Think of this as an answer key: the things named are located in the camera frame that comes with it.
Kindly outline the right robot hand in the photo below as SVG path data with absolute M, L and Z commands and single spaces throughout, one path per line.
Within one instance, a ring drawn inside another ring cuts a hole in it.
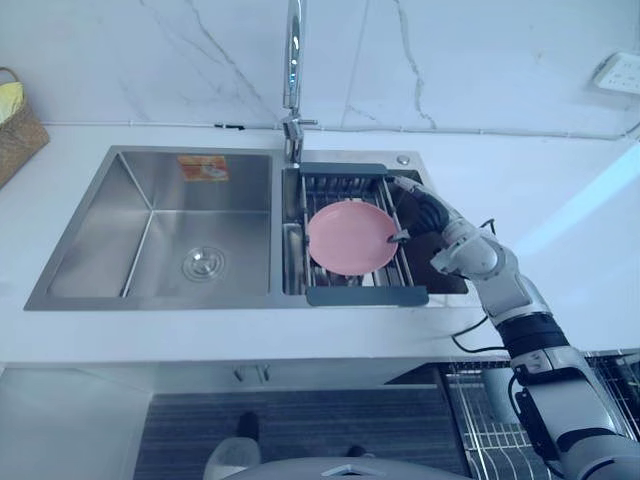
M 416 220 L 408 228 L 391 235 L 388 243 L 405 243 L 423 234 L 444 231 L 450 221 L 449 210 L 431 190 L 404 176 L 389 176 L 386 180 L 409 194 L 418 206 Z

